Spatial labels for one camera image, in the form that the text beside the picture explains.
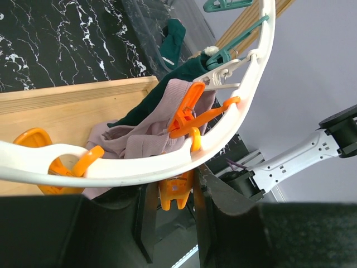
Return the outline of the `dark green sock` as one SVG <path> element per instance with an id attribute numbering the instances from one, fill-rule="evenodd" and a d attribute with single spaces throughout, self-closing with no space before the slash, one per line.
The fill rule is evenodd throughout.
<path id="1" fill-rule="evenodd" d="M 117 126 L 138 126 L 144 121 L 161 102 L 167 103 L 167 98 L 174 97 L 174 103 L 182 101 L 182 93 L 176 93 L 173 82 L 193 82 L 194 79 L 206 74 L 208 68 L 206 63 L 209 55 L 202 52 L 200 55 L 189 59 L 176 69 L 165 75 L 160 82 L 146 95 L 146 97 L 125 117 L 107 123 L 108 128 Z"/>
<path id="2" fill-rule="evenodd" d="M 163 40 L 159 48 L 161 57 L 165 65 L 174 70 L 178 63 L 181 53 L 181 46 L 186 35 L 185 26 L 177 18 L 170 18 L 167 25 L 162 29 Z"/>

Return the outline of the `white round clip hanger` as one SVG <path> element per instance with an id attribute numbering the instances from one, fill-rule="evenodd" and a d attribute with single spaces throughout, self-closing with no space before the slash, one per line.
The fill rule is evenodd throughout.
<path id="1" fill-rule="evenodd" d="M 190 152 L 192 139 L 184 142 L 189 148 L 190 161 L 180 164 L 172 170 L 166 178 L 149 177 L 140 181 L 126 182 L 119 186 L 147 184 L 162 179 L 167 179 L 191 170 L 218 153 L 234 136 L 242 125 L 252 103 L 255 91 L 260 82 L 264 69 L 271 54 L 276 11 L 275 1 L 262 1 L 260 18 L 268 15 L 269 20 L 260 26 L 260 39 L 256 52 L 251 61 L 237 68 L 227 84 L 240 83 L 238 88 L 233 88 L 232 97 L 240 97 L 238 104 L 231 104 L 222 119 L 207 134 L 201 137 L 201 147 L 197 152 Z M 62 155 L 82 156 L 86 149 L 68 144 L 55 144 L 38 149 L 23 147 L 9 142 L 1 142 L 1 179 L 28 184 L 74 186 L 80 188 L 105 187 L 101 186 L 100 179 L 70 178 L 66 176 L 49 175 L 48 169 L 53 160 Z"/>

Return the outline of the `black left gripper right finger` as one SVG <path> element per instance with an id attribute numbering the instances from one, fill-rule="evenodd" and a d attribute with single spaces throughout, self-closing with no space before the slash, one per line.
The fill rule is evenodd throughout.
<path id="1" fill-rule="evenodd" d="M 355 267 L 356 205 L 256 203 L 195 170 L 201 267 Z"/>

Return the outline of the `pink sock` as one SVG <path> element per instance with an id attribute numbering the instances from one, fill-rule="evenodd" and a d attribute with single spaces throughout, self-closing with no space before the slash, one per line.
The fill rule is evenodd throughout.
<path id="1" fill-rule="evenodd" d="M 192 82 L 173 82 L 176 93 L 182 99 Z M 190 152 L 184 141 L 169 146 L 168 127 L 182 101 L 174 103 L 174 97 L 159 106 L 138 126 L 108 128 L 107 122 L 98 123 L 91 129 L 86 149 L 100 146 L 104 150 L 86 171 L 90 179 L 100 179 L 101 186 L 119 186 L 126 182 L 155 177 L 166 178 L 172 170 L 190 161 Z"/>

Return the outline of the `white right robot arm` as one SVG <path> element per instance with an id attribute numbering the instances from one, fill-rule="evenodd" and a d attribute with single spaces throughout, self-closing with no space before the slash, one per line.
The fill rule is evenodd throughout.
<path id="1" fill-rule="evenodd" d="M 220 179 L 256 202 L 279 183 L 320 161 L 356 156 L 356 105 L 324 119 L 319 126 L 289 150 L 241 171 L 227 172 Z"/>

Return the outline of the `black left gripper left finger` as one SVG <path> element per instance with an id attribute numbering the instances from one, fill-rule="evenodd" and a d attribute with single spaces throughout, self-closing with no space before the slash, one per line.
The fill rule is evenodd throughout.
<path id="1" fill-rule="evenodd" d="M 1 198 L 2 267 L 147 267 L 153 261 L 156 183 L 101 196 Z"/>

